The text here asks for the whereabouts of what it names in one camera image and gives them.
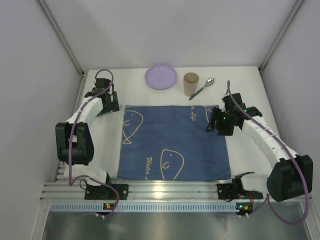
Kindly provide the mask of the blue cloth placemat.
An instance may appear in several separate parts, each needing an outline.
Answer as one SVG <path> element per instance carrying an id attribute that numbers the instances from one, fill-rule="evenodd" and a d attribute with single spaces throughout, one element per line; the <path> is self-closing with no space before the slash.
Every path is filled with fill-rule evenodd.
<path id="1" fill-rule="evenodd" d="M 214 105 L 127 105 L 117 177 L 228 180 L 232 174 L 226 139 L 216 130 L 206 131 L 214 108 Z"/>

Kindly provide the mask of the green handled spoon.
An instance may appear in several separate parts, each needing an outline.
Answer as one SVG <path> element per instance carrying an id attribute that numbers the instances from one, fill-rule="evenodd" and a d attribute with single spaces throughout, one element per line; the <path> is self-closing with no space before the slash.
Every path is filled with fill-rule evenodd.
<path id="1" fill-rule="evenodd" d="M 198 94 L 200 94 L 205 88 L 210 87 L 214 84 L 215 82 L 215 78 L 211 77 L 209 78 L 206 82 L 205 85 L 203 87 L 201 87 L 198 91 L 196 91 L 192 96 L 189 97 L 189 100 L 191 101 L 192 99 L 194 99 Z"/>

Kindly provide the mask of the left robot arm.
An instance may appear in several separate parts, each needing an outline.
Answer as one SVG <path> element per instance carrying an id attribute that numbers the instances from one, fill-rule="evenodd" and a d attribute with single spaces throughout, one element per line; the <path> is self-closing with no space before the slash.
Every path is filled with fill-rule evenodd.
<path id="1" fill-rule="evenodd" d="M 57 157 L 68 167 L 68 183 L 87 178 L 94 186 L 110 185 L 109 174 L 92 162 L 95 154 L 90 126 L 95 118 L 119 110 L 117 93 L 112 79 L 96 78 L 80 107 L 66 121 L 55 126 Z"/>

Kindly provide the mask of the beige cup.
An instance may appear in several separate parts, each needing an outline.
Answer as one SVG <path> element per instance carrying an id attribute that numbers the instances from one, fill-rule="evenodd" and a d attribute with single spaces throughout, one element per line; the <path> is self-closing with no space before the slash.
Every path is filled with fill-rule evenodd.
<path id="1" fill-rule="evenodd" d="M 199 76 L 194 72 L 188 72 L 183 76 L 183 90 L 187 97 L 191 97 L 197 89 Z"/>

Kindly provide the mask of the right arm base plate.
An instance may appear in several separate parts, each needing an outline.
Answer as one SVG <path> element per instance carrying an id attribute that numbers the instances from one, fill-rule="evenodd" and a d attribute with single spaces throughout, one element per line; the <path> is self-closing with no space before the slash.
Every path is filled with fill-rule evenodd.
<path id="1" fill-rule="evenodd" d="M 240 192 L 232 183 L 219 183 L 217 186 L 218 199 L 231 202 L 232 200 L 261 200 L 263 194 L 257 191 Z"/>

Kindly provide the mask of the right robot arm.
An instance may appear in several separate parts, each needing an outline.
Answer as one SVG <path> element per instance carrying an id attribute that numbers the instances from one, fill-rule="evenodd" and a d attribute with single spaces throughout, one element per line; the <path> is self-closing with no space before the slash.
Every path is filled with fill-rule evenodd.
<path id="1" fill-rule="evenodd" d="M 206 131 L 232 136 L 238 127 L 254 141 L 271 167 L 269 173 L 247 171 L 236 175 L 232 183 L 239 192 L 268 194 L 277 202 L 311 193 L 313 160 L 286 146 L 267 125 L 262 113 L 255 106 L 247 107 L 243 103 L 240 93 L 226 95 L 222 101 L 222 109 L 212 109 Z"/>

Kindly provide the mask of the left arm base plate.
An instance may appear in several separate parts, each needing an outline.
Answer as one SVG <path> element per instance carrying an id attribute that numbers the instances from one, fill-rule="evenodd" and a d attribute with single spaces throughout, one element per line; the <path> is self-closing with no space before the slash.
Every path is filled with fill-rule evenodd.
<path id="1" fill-rule="evenodd" d="M 94 186 L 87 185 L 85 189 L 85 200 L 126 200 L 128 198 L 129 193 L 129 185 L 128 184 L 112 184 L 111 185 L 117 192 L 119 197 L 117 197 L 116 193 L 106 187 L 104 185 Z"/>

